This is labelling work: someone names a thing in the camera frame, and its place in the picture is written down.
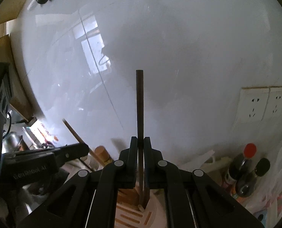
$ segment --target metal pot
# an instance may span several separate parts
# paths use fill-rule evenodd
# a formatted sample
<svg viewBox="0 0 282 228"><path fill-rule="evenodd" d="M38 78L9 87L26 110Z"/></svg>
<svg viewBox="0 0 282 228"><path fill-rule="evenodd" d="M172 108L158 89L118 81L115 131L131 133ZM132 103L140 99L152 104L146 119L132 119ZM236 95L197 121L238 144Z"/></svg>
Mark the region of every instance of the metal pot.
<svg viewBox="0 0 282 228"><path fill-rule="evenodd" d="M16 151L28 150L28 146L25 144L22 135L18 135L16 132L10 132L2 141L2 146L6 153L12 153Z"/></svg>

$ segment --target screw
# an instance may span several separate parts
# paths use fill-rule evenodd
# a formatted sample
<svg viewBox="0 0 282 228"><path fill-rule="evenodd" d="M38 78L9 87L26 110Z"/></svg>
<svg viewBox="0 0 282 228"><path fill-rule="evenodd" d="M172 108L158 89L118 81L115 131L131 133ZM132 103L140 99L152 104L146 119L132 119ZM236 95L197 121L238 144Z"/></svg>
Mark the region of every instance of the screw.
<svg viewBox="0 0 282 228"><path fill-rule="evenodd" d="M198 176L198 177L201 177L201 176L203 176L203 171L202 170L194 170L194 174L195 174L195 176Z"/></svg>
<svg viewBox="0 0 282 228"><path fill-rule="evenodd" d="M114 164L115 166L122 166L124 162L122 160L116 160Z"/></svg>
<svg viewBox="0 0 282 228"><path fill-rule="evenodd" d="M160 166L167 166L167 162L165 160L160 160L158 162L158 165L160 165Z"/></svg>
<svg viewBox="0 0 282 228"><path fill-rule="evenodd" d="M81 171L79 171L79 172L78 172L78 176L79 176L79 177L85 177L85 176L87 176L87 170L81 170Z"/></svg>

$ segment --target cable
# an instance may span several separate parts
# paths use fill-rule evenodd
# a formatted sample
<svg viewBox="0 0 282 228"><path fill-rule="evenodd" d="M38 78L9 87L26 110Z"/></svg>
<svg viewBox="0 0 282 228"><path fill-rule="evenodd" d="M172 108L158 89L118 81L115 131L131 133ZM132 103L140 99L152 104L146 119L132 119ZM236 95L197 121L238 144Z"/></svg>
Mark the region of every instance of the cable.
<svg viewBox="0 0 282 228"><path fill-rule="evenodd" d="M78 159L85 167L87 167L91 172L94 172L94 169L90 168L82 159Z"/></svg>
<svg viewBox="0 0 282 228"><path fill-rule="evenodd" d="M104 58L105 56L106 56L106 55L103 55L103 57L99 60L99 62L98 62L98 65L99 65L99 66L102 66L102 65L104 65L105 63L107 63L107 62L109 61L109 58L108 58L108 60L106 60L105 62L100 63L100 62L103 60L103 58Z"/></svg>
<svg viewBox="0 0 282 228"><path fill-rule="evenodd" d="M9 115L9 126L8 126L7 133L3 135L2 139L4 139L9 134L10 128L11 128L11 115L9 112L7 114Z"/></svg>
<svg viewBox="0 0 282 228"><path fill-rule="evenodd" d="M22 120L19 120L19 121L17 121L17 122L14 122L14 123L12 123L11 125L13 125L13 124L19 124L19 123L23 123L23 122L26 123L26 119L22 119Z"/></svg>

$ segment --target kitchen utensil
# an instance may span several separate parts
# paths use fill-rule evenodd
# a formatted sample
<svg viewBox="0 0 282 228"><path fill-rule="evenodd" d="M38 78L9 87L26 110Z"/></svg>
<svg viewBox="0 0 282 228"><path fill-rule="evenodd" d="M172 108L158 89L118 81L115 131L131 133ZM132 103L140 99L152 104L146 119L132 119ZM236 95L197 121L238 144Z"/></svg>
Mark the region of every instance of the kitchen utensil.
<svg viewBox="0 0 282 228"><path fill-rule="evenodd" d="M3 139L2 147L6 153L29 150L28 146L23 140L23 136L18 135L16 132L10 132Z"/></svg>
<svg viewBox="0 0 282 228"><path fill-rule="evenodd" d="M104 146L96 147L95 154L104 162L105 165L114 161Z"/></svg>
<svg viewBox="0 0 282 228"><path fill-rule="evenodd" d="M62 121L79 143L85 143L65 119L62 119ZM103 167L105 166L104 162L93 152L93 150L89 149L89 154L93 156L100 165Z"/></svg>
<svg viewBox="0 0 282 228"><path fill-rule="evenodd" d="M115 228L165 228L166 215L157 197L150 192L144 212L135 210L125 203L117 203Z"/></svg>

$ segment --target white plastic bag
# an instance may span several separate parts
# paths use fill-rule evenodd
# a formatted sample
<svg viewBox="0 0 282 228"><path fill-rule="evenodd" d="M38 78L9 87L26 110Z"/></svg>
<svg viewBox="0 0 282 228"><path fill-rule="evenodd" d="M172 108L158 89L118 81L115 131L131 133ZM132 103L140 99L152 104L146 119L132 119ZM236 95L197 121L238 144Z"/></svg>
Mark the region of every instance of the white plastic bag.
<svg viewBox="0 0 282 228"><path fill-rule="evenodd" d="M271 162L271 168L247 201L245 208L251 213L269 207L282 191L282 147L277 154L276 160L275 155L274 151L269 152L267 158Z"/></svg>
<svg viewBox="0 0 282 228"><path fill-rule="evenodd" d="M200 169L201 165L205 163L208 159L210 159L214 155L215 151L210 150L207 153L197 156L193 158L190 162L179 166L181 170L187 170L192 172L193 170Z"/></svg>
<svg viewBox="0 0 282 228"><path fill-rule="evenodd" d="M233 161L229 157L222 157L216 161L215 156L212 156L213 162L212 163L204 163L200 169L203 170L205 173L209 173L212 171L217 171L222 168L228 167L230 163Z"/></svg>

